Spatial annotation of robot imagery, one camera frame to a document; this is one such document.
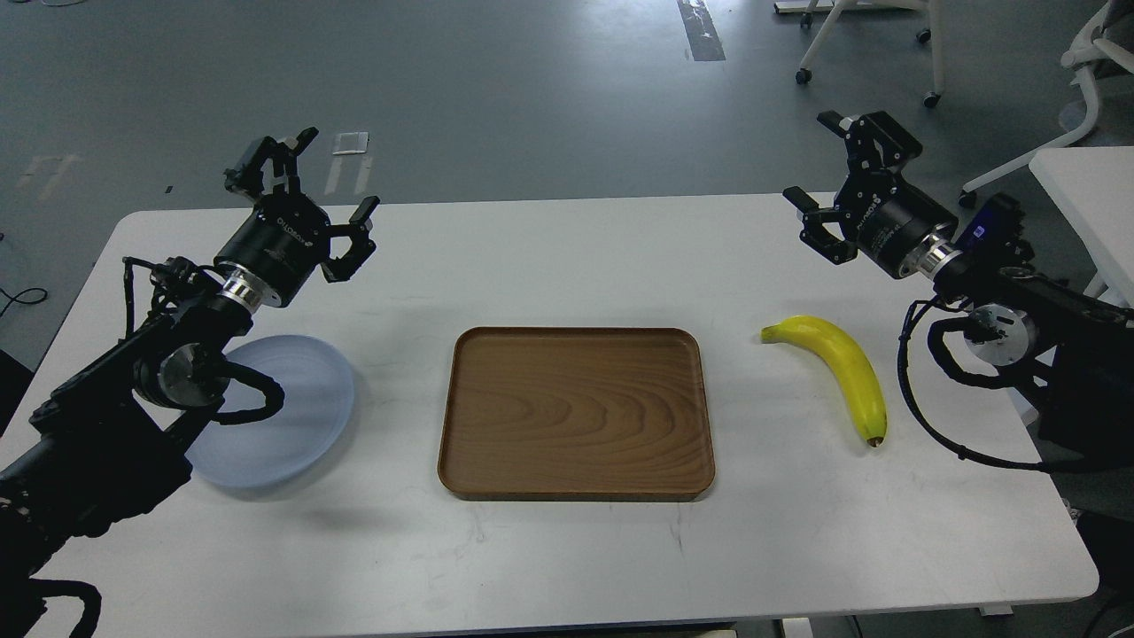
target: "light blue plate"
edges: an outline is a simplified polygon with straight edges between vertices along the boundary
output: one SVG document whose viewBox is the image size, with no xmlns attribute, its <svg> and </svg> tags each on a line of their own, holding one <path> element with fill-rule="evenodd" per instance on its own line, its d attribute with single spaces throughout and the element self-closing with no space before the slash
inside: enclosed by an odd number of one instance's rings
<svg viewBox="0 0 1134 638">
<path fill-rule="evenodd" d="M 244 344 L 226 357 L 276 380 L 286 394 L 284 408 L 254 424 L 210 424 L 185 454 L 196 476 L 221 487 L 266 487 L 310 468 L 342 434 L 354 406 L 354 376 L 330 344 L 279 335 Z M 232 382 L 221 410 L 263 405 L 260 392 Z"/>
</svg>

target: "brown tray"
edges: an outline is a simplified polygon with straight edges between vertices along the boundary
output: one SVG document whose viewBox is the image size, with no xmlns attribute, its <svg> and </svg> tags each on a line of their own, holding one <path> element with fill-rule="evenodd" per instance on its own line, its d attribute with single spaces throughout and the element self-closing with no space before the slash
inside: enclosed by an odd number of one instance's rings
<svg viewBox="0 0 1134 638">
<path fill-rule="evenodd" d="M 438 476 L 471 500 L 688 501 L 713 480 L 697 343 L 672 329 L 473 329 Z"/>
</svg>

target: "white table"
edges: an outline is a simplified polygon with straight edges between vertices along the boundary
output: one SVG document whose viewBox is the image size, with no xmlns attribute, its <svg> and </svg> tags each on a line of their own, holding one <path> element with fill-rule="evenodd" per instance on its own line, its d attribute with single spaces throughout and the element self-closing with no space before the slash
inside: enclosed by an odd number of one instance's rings
<svg viewBox="0 0 1134 638">
<path fill-rule="evenodd" d="M 1107 286 L 1134 300 L 1134 146 L 1044 148 L 1029 168 Z"/>
<path fill-rule="evenodd" d="M 865 257 L 829 264 L 798 241 L 794 212 L 779 195 L 380 206 L 363 270 L 336 284 L 316 274 L 290 307 L 261 309 L 252 334 L 342 351 L 358 390 L 345 445 L 256 497 L 191 482 L 152 514 L 71 541 L 42 575 L 102 589 L 101 635 L 166 637 L 814 616 L 1094 592 L 1048 477 L 960 462 L 902 406 L 896 337 L 929 281 L 892 281 Z M 118 337 L 120 256 L 205 262 L 246 214 L 139 212 L 118 226 L 0 462 L 35 441 L 22 424 L 34 406 Z M 754 341 L 793 313 L 831 318 L 875 364 L 891 417 L 881 449 L 857 439 L 818 358 Z M 713 487 L 685 504 L 451 496 L 435 465 L 452 347 L 485 325 L 688 331 Z M 1004 393 L 949 382 L 920 346 L 913 380 L 950 435 L 1038 459 Z M 44 635 L 69 628 L 58 616 Z"/>
</svg>

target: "yellow banana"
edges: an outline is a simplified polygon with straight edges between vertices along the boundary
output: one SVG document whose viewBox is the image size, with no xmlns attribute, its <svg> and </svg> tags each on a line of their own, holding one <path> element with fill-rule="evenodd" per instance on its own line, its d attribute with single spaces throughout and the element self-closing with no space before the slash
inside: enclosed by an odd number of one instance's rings
<svg viewBox="0 0 1134 638">
<path fill-rule="evenodd" d="M 886 439 L 886 401 L 866 354 L 850 335 L 819 316 L 788 316 L 760 331 L 763 343 L 789 343 L 814 352 L 835 373 L 858 435 L 871 448 Z"/>
</svg>

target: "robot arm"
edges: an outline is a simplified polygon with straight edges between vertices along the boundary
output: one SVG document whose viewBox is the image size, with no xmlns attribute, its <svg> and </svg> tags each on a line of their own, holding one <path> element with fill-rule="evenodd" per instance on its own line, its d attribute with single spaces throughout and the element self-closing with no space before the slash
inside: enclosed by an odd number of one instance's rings
<svg viewBox="0 0 1134 638">
<path fill-rule="evenodd" d="M 1092 471 L 1134 465 L 1134 427 L 1127 423 L 1134 397 L 1131 309 L 1036 272 L 1031 245 L 1022 238 L 1023 212 L 1006 195 L 990 198 L 954 239 L 957 218 L 903 178 L 902 169 L 922 146 L 889 114 L 845 118 L 827 111 L 819 120 L 846 142 L 848 175 L 827 209 L 802 188 L 784 190 L 799 211 L 801 239 L 836 264 L 863 252 L 895 279 L 914 272 L 931 279 L 939 298 L 963 308 L 962 316 L 943 318 L 929 331 L 930 354 L 942 371 L 965 385 L 1018 390 L 1040 415 L 1040 436 L 1084 457 L 1064 465 L 1001 467 Z M 832 222 L 841 238 L 824 227 Z M 996 375 L 962 369 L 946 347 L 948 333 L 962 333 Z M 1038 359 L 1049 351 L 1051 365 Z M 915 417 L 931 429 L 920 412 Z M 991 459 L 962 446 L 950 450 Z"/>
<path fill-rule="evenodd" d="M 287 306 L 316 265 L 328 281 L 347 280 L 375 249 L 369 232 L 378 197 L 363 199 L 348 223 L 336 226 L 301 190 L 296 158 L 316 134 L 308 128 L 298 139 L 259 139 L 226 171 L 226 187 L 254 205 L 212 265 L 184 256 L 161 264 L 124 260 L 126 338 L 51 393 L 31 419 L 40 442 L 0 471 L 0 624 L 6 628 L 0 633 L 26 633 L 44 612 L 42 598 L 56 595 L 83 598 L 87 613 L 76 631 L 93 631 L 93 587 L 33 575 L 69 538 L 101 536 L 117 521 L 152 511 L 187 483 L 192 466 L 185 452 L 209 423 L 262 420 L 282 407 L 280 386 L 226 360 L 225 347 L 247 334 L 261 305 Z M 274 184 L 264 193 L 269 160 Z M 332 237 L 350 239 L 341 256 L 331 256 Z M 155 288 L 136 332 L 134 265 L 151 269 Z M 234 380 L 262 392 L 264 407 L 220 412 Z M 135 393 L 183 414 L 162 431 Z"/>
</svg>

